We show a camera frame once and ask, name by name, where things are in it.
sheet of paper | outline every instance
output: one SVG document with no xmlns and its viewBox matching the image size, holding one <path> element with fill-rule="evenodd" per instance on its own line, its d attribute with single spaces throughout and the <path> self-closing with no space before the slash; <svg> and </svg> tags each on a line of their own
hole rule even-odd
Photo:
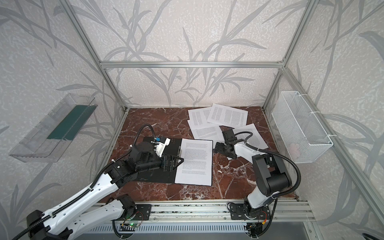
<svg viewBox="0 0 384 240">
<path fill-rule="evenodd" d="M 265 143 L 263 138 L 260 136 L 260 133 L 257 131 L 254 123 L 233 129 L 233 133 L 235 133 L 235 134 L 238 132 L 243 132 L 243 131 L 253 133 L 253 136 L 251 136 L 247 141 L 249 144 L 251 144 L 254 147 L 260 148 L 260 149 L 268 148 L 268 145 Z M 237 139 L 245 139 L 248 135 L 249 134 L 242 133 L 242 134 L 237 135 L 236 137 L 237 137 Z"/>
<path fill-rule="evenodd" d="M 194 139 L 212 140 L 213 148 L 215 148 L 217 142 L 224 143 L 223 132 L 219 125 L 213 124 L 212 127 L 206 127 L 201 129 L 191 129 Z"/>
<path fill-rule="evenodd" d="M 212 186 L 212 148 L 212 141 L 183 138 L 175 183 Z"/>
<path fill-rule="evenodd" d="M 197 108 L 188 110 L 190 126 L 193 129 L 204 128 L 207 126 L 207 118 L 204 115 L 204 111 L 207 111 L 205 108 Z"/>
<path fill-rule="evenodd" d="M 247 124 L 248 111 L 213 104 L 207 122 L 227 127 L 242 127 Z"/>
</svg>

wall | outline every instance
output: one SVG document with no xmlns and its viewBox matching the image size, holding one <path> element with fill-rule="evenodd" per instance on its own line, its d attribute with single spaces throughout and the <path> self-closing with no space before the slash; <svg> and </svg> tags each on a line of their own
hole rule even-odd
<svg viewBox="0 0 384 240">
<path fill-rule="evenodd" d="M 0 239 L 90 183 L 122 116 L 56 1 L 0 3 Z M 66 94 L 95 96 L 94 114 L 56 163 L 24 163 L 11 149 Z"/>
<path fill-rule="evenodd" d="M 307 0 L 71 3 L 103 61 L 281 61 Z M 110 69 L 109 74 L 128 106 L 262 106 L 277 72 L 205 71 Z"/>
<path fill-rule="evenodd" d="M 351 155 L 384 196 L 384 2 L 321 1 L 288 68 Z M 292 90 L 286 80 L 278 91 Z M 270 124 L 272 101 L 267 108 Z M 285 147 L 278 132 L 278 146 Z M 325 239 L 384 238 L 383 226 L 332 150 L 300 164 L 302 200 L 310 202 Z"/>
</svg>

red marble surface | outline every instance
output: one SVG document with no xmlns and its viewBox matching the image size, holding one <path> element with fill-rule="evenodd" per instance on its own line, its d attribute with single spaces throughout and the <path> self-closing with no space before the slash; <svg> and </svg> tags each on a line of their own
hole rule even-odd
<svg viewBox="0 0 384 240">
<path fill-rule="evenodd" d="M 193 139 L 187 120 L 188 110 L 193 108 L 135 108 L 130 109 L 118 137 L 111 159 L 116 159 L 129 150 L 138 129 L 149 123 L 156 135 L 169 138 Z M 260 135 L 269 146 L 276 151 L 276 146 L 266 123 L 261 107 L 239 107 L 248 111 L 247 124 L 254 123 Z M 145 128 L 137 142 L 151 132 Z M 228 160 L 222 154 L 214 154 L 212 186 L 197 186 L 185 184 L 164 184 L 150 182 L 129 182 L 110 196 L 116 198 L 129 194 L 134 201 L 151 200 L 186 200 L 186 199 L 243 199 L 256 186 L 252 164 L 244 158 Z"/>
</svg>

